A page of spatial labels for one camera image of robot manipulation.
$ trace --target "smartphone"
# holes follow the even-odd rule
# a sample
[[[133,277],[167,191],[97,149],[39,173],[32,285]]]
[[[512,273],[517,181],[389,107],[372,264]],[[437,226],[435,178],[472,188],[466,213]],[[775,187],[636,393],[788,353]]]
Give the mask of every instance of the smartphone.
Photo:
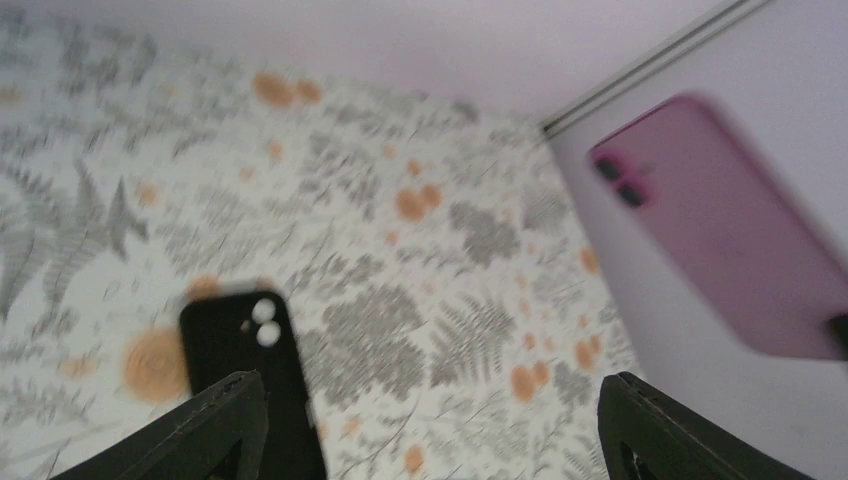
[[[325,480],[309,391],[283,298],[259,291],[199,300],[183,309],[180,330],[193,393],[233,372],[256,370],[262,377],[268,435],[258,478]],[[229,471],[232,465],[219,465],[213,474],[226,478]]]
[[[848,273],[735,132],[713,103],[680,95],[603,139],[589,159],[748,345],[845,359],[827,323],[848,313]]]

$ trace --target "pink phone case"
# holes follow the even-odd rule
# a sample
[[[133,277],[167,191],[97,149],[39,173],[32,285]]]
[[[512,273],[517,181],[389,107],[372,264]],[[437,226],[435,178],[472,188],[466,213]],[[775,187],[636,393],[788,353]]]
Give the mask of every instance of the pink phone case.
[[[826,322],[848,313],[848,274],[707,102],[674,97],[590,156],[606,188],[643,199],[626,208],[751,347],[845,358]]]

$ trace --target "black phone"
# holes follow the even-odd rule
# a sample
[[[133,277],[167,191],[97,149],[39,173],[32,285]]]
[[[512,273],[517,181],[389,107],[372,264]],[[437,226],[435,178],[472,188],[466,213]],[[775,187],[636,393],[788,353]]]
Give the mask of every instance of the black phone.
[[[195,301],[180,314],[192,393],[238,371],[256,370],[265,386],[268,435],[259,479],[325,480],[297,341],[283,298],[258,291]],[[219,465],[226,478],[233,465]]]

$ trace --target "phone camera lens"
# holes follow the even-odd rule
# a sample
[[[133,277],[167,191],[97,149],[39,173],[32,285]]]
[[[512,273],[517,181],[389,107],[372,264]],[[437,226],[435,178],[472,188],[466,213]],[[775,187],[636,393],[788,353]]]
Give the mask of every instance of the phone camera lens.
[[[615,162],[607,157],[602,157],[595,162],[595,168],[609,181],[615,181],[621,178],[621,170],[618,169]]]
[[[631,185],[624,184],[618,187],[616,191],[618,192],[618,196],[624,200],[624,203],[632,208],[638,208],[645,204],[645,198]]]

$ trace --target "bedsheet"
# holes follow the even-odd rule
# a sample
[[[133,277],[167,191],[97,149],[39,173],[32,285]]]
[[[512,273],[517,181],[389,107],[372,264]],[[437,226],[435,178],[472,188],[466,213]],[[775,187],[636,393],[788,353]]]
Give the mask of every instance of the bedsheet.
[[[530,119],[0,12],[0,477],[188,397],[187,300],[287,299],[331,478],[606,478],[630,343]]]

